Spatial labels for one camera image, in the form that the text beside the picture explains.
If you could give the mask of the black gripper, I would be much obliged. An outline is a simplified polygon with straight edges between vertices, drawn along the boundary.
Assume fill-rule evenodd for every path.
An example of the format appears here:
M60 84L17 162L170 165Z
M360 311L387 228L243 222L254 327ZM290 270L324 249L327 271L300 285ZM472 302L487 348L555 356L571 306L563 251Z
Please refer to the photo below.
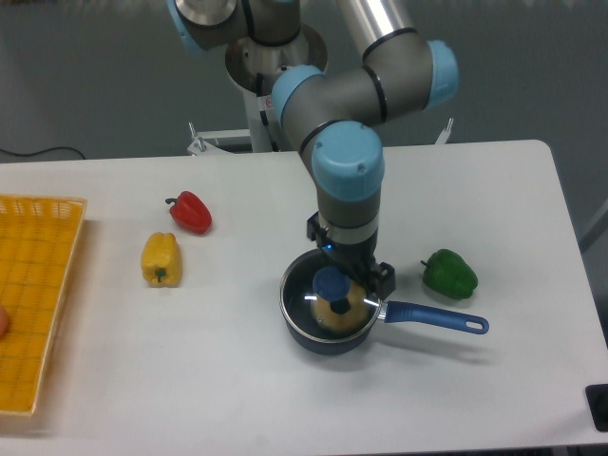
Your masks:
M332 245L321 249L343 274L375 295L391 295L394 292L394 268L386 262L376 263L374 256L377 232L354 244L331 241Z

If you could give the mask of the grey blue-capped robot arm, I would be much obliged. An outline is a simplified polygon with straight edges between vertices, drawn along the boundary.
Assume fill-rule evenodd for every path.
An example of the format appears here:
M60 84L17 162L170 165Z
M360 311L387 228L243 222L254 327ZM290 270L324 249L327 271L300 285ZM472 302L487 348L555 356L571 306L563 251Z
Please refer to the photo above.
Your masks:
M296 150L313 179L317 213L307 235L379 297L393 269L375 260L383 146L374 128L449 100L459 84L452 50L423 39L401 1L342 1L361 65L327 76L326 45L296 1L172 1L182 41L225 47L232 81L248 97L257 149Z

